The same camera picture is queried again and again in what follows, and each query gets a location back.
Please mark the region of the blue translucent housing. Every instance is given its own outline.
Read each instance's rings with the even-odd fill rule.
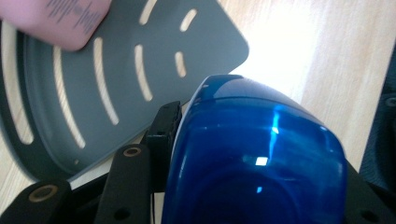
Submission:
[[[320,121],[260,83],[212,76],[178,129],[163,223],[342,223],[346,184]]]

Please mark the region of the plastic part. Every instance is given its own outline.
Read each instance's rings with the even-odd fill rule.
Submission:
[[[1,215],[1,224],[71,223],[70,184],[61,179],[35,183],[24,189]]]
[[[180,102],[163,105],[146,132],[145,140],[150,150],[151,185],[154,192],[165,192],[172,149],[180,120]]]
[[[347,161],[328,129],[281,93],[209,77],[181,121],[163,223],[342,223]]]
[[[94,223],[149,224],[150,195],[149,149],[122,147],[111,164]]]
[[[147,3],[113,1],[79,52],[19,34],[15,57],[34,141],[24,144],[18,137],[2,77],[0,125],[32,178],[76,178],[145,131],[161,105],[185,104],[207,75],[229,73],[248,56],[247,43],[216,1],[159,0],[141,24]],[[181,32],[192,8],[197,14]],[[139,45],[142,64],[135,64]],[[184,77],[177,72],[177,52],[183,53]]]

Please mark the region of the wooden surface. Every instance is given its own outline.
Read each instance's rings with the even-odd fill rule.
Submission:
[[[338,136],[347,159],[359,169],[396,37],[396,1],[219,2],[250,46],[247,61],[233,73],[282,91],[312,112]],[[11,159],[3,136],[0,159],[2,213],[31,181]]]

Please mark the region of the elongated slot hole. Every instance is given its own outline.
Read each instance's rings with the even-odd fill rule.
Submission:
[[[151,15],[151,11],[154,8],[157,0],[148,0],[145,7],[143,8],[142,14],[140,15],[139,23],[141,25],[146,25],[149,21],[149,16]]]
[[[175,54],[175,62],[177,73],[180,77],[185,77],[187,75],[186,66],[184,65],[183,52],[178,51]]]
[[[32,133],[26,111],[21,98],[20,82],[18,79],[18,66],[16,56],[16,30],[3,21],[1,38],[1,58],[3,67],[3,80],[6,88],[9,110],[14,122],[17,135],[25,145],[33,143],[35,137]]]
[[[180,24],[180,31],[181,32],[186,32],[189,29],[190,24],[194,20],[194,18],[197,15],[197,13],[198,13],[198,11],[195,8],[193,8],[192,10],[190,10],[187,13],[186,17],[183,19],[183,21]]]
[[[93,65],[95,68],[96,84],[99,89],[102,103],[113,125],[120,122],[119,116],[111,103],[107,90],[105,72],[103,68],[103,38],[98,37],[93,41]]]
[[[137,81],[145,100],[152,100],[152,93],[146,78],[145,65],[143,64],[143,46],[136,45],[134,47],[134,67],[136,69]]]
[[[62,69],[62,50],[59,47],[53,48],[53,73],[55,75],[56,91],[58,93],[59,104],[61,105],[64,118],[70,133],[79,148],[85,147],[85,140],[82,137],[79,128],[76,124],[72,111],[70,109],[69,101],[67,100],[66,91],[64,89],[64,71]]]

